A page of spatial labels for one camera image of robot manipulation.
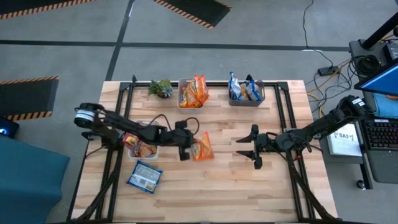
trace wooden tabletop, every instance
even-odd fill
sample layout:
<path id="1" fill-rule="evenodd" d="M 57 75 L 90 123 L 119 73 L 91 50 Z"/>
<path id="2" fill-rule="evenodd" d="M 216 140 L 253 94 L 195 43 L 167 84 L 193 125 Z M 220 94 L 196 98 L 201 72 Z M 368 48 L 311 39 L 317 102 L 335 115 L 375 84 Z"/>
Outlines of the wooden tabletop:
<path id="1" fill-rule="evenodd" d="M 303 81 L 287 81 L 298 128 L 310 124 L 311 109 Z M 99 103 L 114 110 L 120 82 L 105 82 Z M 260 132 L 281 133 L 274 89 L 266 88 L 266 99 L 258 108 L 230 107 L 228 90 L 209 88 L 210 97 L 202 114 L 185 115 L 177 108 L 177 89 L 173 97 L 160 99 L 148 96 L 147 88 L 134 88 L 130 111 L 131 120 L 152 120 L 158 114 L 174 122 L 190 116 L 200 121 L 200 131 L 209 132 L 213 160 L 180 161 L 176 147 L 160 147 L 156 161 L 144 161 L 164 173 L 155 193 L 143 192 L 126 184 L 136 160 L 124 149 L 114 222 L 276 222 L 296 221 L 289 170 L 278 154 L 263 154 L 263 167 L 254 170 L 253 162 L 236 153 L 252 150 L 252 144 L 238 144 L 235 140 L 250 133 L 251 125 L 258 124 Z M 124 111 L 126 96 L 122 103 Z M 284 104 L 285 117 L 288 120 Z M 163 118 L 158 122 L 166 126 Z M 194 122 L 188 128 L 195 130 Z M 100 146 L 93 141 L 88 153 Z M 83 167 L 72 217 L 81 215 L 100 189 L 106 150 L 90 155 Z M 304 152 L 310 188 L 320 203 L 334 216 L 336 208 L 331 194 L 322 154 L 314 150 Z M 307 214 L 303 193 L 300 194 L 304 214 Z M 109 196 L 103 215 L 108 211 Z"/>

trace computer monitor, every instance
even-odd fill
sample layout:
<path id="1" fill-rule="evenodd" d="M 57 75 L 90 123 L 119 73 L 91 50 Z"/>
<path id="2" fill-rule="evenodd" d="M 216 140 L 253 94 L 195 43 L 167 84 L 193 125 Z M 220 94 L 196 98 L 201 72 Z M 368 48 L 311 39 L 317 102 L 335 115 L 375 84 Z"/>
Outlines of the computer monitor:
<path id="1" fill-rule="evenodd" d="M 398 58 L 355 84 L 357 90 L 398 96 Z"/>

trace teal chair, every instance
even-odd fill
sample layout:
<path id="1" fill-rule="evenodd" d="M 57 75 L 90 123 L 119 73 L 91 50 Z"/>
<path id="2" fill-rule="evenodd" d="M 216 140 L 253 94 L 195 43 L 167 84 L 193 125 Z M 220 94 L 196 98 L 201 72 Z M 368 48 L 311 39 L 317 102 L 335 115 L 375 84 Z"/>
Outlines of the teal chair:
<path id="1" fill-rule="evenodd" d="M 61 200 L 69 157 L 0 137 L 0 223 L 42 224 Z"/>

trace blue wrapper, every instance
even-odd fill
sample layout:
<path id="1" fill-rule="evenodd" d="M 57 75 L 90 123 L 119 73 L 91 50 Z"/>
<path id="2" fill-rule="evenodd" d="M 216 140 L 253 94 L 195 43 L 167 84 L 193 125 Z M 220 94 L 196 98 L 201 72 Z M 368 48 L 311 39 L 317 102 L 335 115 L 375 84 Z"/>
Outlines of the blue wrapper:
<path id="1" fill-rule="evenodd" d="M 250 100 L 261 101 L 261 96 L 259 94 L 259 90 L 256 89 L 256 84 L 254 83 L 254 80 L 248 82 L 249 83 L 246 86 L 246 92 L 248 93 Z"/>
<path id="2" fill-rule="evenodd" d="M 229 73 L 229 92 L 231 93 L 232 100 L 238 100 L 241 94 L 241 85 L 239 84 L 237 76 L 233 73 Z"/>
<path id="3" fill-rule="evenodd" d="M 153 194 L 159 183 L 163 171 L 156 169 L 144 162 L 137 161 L 127 184 L 133 185 L 145 192 Z"/>

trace keyboard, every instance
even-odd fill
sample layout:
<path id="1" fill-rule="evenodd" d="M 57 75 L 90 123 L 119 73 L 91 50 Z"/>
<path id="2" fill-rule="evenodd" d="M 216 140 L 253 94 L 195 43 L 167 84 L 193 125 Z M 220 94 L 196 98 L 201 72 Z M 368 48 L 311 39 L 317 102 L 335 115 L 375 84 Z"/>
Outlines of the keyboard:
<path id="1" fill-rule="evenodd" d="M 370 150 L 398 151 L 398 120 L 370 119 L 364 121 L 364 127 L 364 141 L 368 142 Z"/>

